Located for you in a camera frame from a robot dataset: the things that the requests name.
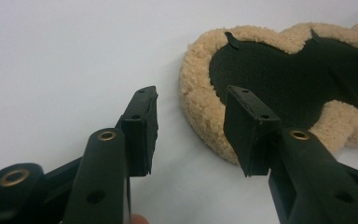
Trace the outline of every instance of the wool buffing pad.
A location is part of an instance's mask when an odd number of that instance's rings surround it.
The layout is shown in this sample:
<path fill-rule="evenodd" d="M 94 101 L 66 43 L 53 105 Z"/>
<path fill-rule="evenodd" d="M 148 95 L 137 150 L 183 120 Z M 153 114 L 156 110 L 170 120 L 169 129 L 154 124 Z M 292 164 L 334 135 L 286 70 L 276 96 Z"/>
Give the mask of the wool buffing pad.
<path fill-rule="evenodd" d="M 330 152 L 358 147 L 358 24 L 300 23 L 280 33 L 239 26 L 207 32 L 186 53 L 183 109 L 205 143 L 238 163 L 223 132 L 227 86 L 249 89 Z"/>

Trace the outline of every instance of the small hole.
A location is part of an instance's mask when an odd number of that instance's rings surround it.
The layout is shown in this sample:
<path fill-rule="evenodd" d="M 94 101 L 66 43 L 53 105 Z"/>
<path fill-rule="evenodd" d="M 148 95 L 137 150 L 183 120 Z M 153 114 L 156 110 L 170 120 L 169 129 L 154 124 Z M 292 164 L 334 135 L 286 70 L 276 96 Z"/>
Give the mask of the small hole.
<path fill-rule="evenodd" d="M 6 181 L 13 182 L 13 181 L 20 179 L 21 177 L 22 177 L 22 173 L 20 173 L 20 172 L 13 173 L 6 177 Z"/>
<path fill-rule="evenodd" d="M 100 203 L 104 197 L 105 194 L 103 191 L 95 190 L 87 196 L 87 202 L 92 204 Z"/>
<path fill-rule="evenodd" d="M 334 196 L 336 196 L 336 198 L 338 200 L 341 200 L 344 203 L 353 203 L 354 202 L 353 197 L 345 191 L 338 192 Z"/>
<path fill-rule="evenodd" d="M 298 140 L 308 140 L 310 139 L 310 136 L 307 133 L 303 133 L 301 131 L 290 131 L 290 135 Z"/>
<path fill-rule="evenodd" d="M 98 134 L 98 139 L 101 141 L 109 141 L 109 140 L 114 139 L 115 137 L 116 137 L 115 132 L 104 132 L 104 133 Z"/>

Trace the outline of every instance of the white table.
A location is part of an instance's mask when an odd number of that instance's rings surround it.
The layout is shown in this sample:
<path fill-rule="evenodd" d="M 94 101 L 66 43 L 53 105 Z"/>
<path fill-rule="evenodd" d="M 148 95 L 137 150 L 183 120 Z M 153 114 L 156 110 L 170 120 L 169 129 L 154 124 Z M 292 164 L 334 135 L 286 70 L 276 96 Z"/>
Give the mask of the white table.
<path fill-rule="evenodd" d="M 131 181 L 133 212 L 160 224 L 278 223 L 268 178 L 244 178 L 195 135 L 178 75 L 208 30 L 303 21 L 352 27 L 358 1 L 0 1 L 0 169 L 31 161 L 48 172 L 80 157 L 135 91 L 156 85 L 157 148 L 152 175 Z M 337 158 L 358 169 L 358 149 Z"/>

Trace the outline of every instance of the finger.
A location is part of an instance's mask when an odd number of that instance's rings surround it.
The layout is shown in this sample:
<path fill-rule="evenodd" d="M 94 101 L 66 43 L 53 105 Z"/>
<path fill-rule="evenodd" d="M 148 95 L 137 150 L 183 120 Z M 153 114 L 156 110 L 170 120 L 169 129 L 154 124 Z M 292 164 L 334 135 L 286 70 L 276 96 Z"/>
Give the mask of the finger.
<path fill-rule="evenodd" d="M 131 224 L 149 224 L 147 219 L 141 215 L 132 214 L 131 215 Z"/>

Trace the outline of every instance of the sheepskin fleece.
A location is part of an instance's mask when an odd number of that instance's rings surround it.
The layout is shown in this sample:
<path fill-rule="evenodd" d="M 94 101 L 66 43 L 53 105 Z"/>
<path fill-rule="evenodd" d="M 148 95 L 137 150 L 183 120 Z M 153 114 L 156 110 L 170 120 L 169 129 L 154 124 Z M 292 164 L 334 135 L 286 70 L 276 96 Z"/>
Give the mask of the sheepskin fleece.
<path fill-rule="evenodd" d="M 222 158 L 237 163 L 237 156 L 223 133 L 225 105 L 209 78 L 213 55 L 227 44 L 225 32 L 240 41 L 261 42 L 288 54 L 301 51 L 313 30 L 318 36 L 335 39 L 358 48 L 358 24 L 351 29 L 325 23 L 300 23 L 276 33 L 267 28 L 238 26 L 216 29 L 200 36 L 188 47 L 180 73 L 180 93 L 185 114 L 196 133 Z M 320 119 L 310 127 L 330 152 L 358 147 L 358 109 L 339 101 L 327 102 Z"/>

